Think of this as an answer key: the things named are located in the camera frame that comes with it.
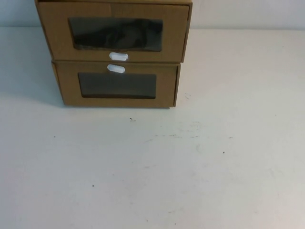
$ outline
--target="cardboard box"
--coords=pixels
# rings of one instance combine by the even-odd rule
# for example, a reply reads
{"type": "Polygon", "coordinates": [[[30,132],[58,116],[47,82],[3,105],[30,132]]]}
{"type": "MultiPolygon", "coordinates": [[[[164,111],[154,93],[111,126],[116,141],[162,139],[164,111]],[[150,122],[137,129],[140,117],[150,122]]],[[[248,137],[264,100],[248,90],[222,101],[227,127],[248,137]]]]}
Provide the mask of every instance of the cardboard box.
{"type": "Polygon", "coordinates": [[[72,106],[173,107],[180,64],[68,62],[52,63],[63,101],[72,106]],[[109,65],[124,73],[109,71],[109,65]]]}
{"type": "Polygon", "coordinates": [[[183,62],[191,0],[36,0],[55,61],[183,62]]]}

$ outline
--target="brown cardboard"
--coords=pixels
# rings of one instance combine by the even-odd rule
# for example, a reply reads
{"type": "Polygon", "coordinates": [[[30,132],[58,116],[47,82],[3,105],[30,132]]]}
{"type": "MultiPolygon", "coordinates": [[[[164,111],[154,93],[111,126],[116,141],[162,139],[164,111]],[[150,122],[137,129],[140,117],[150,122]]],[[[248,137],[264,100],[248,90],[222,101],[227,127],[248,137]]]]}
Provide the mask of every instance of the brown cardboard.
{"type": "Polygon", "coordinates": [[[45,36],[56,61],[111,62],[113,50],[77,50],[69,17],[147,18],[163,20],[161,52],[127,51],[127,62],[183,62],[190,24],[190,0],[45,0],[38,1],[45,36]]]}
{"type": "Polygon", "coordinates": [[[174,99],[174,103],[173,103],[174,107],[176,107],[176,104],[177,104],[179,80],[180,80],[180,70],[181,70],[181,65],[178,65],[178,67],[177,67],[177,78],[176,78],[176,88],[175,88],[175,99],[174,99]]]}
{"type": "Polygon", "coordinates": [[[143,4],[171,4],[189,5],[192,0],[35,0],[36,2],[57,2],[57,1],[82,1],[82,2],[110,2],[110,3],[143,3],[143,4]]]}
{"type": "Polygon", "coordinates": [[[53,72],[54,72],[54,75],[55,75],[55,78],[56,78],[57,85],[58,85],[59,90],[61,92],[61,86],[59,84],[59,78],[58,78],[58,74],[57,74],[57,70],[56,70],[56,65],[53,62],[52,62],[52,68],[53,68],[53,72]]]}
{"type": "Polygon", "coordinates": [[[113,99],[113,98],[83,98],[78,79],[78,73],[107,73],[106,62],[53,62],[63,101],[72,106],[103,106],[103,107],[172,107],[176,100],[179,81],[177,73],[180,64],[145,64],[116,63],[126,69],[125,73],[156,74],[157,87],[155,99],[113,99]]]}

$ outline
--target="white surface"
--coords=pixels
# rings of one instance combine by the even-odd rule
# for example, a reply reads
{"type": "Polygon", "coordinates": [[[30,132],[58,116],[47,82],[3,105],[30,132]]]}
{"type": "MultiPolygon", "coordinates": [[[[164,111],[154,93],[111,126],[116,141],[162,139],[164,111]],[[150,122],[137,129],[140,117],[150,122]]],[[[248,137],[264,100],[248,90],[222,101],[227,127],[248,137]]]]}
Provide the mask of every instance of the white surface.
{"type": "Polygon", "coordinates": [[[1,228],[305,228],[304,47],[193,30],[177,108],[84,109],[40,28],[0,29],[1,228]]]}
{"type": "MultiPolygon", "coordinates": [[[[305,29],[304,0],[193,2],[193,28],[305,29]]],[[[1,0],[0,25],[40,25],[34,0],[1,0]]]]}

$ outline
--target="white plastic handle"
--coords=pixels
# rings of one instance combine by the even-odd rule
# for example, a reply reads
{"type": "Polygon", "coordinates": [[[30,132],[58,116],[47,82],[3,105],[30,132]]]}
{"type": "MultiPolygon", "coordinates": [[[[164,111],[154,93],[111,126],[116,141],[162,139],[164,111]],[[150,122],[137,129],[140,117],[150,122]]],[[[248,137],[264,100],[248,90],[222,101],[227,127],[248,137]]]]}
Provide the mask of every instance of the white plastic handle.
{"type": "Polygon", "coordinates": [[[107,66],[108,70],[114,73],[124,73],[125,72],[125,68],[122,66],[118,66],[118,65],[114,65],[114,64],[109,64],[107,66]]]}
{"type": "Polygon", "coordinates": [[[124,54],[124,53],[111,52],[109,54],[109,57],[113,61],[126,61],[126,60],[128,60],[128,54],[124,54]]]}

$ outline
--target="cardboard drawer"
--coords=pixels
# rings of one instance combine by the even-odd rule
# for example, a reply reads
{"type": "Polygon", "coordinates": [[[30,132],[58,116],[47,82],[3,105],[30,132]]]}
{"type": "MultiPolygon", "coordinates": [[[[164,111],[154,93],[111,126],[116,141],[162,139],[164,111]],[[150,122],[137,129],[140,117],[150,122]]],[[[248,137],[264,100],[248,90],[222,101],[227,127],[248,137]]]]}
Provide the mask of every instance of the cardboard drawer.
{"type": "Polygon", "coordinates": [[[63,101],[72,106],[172,107],[180,64],[53,62],[63,101]]]}
{"type": "Polygon", "coordinates": [[[39,1],[37,8],[56,61],[183,61],[190,5],[39,1]]]}

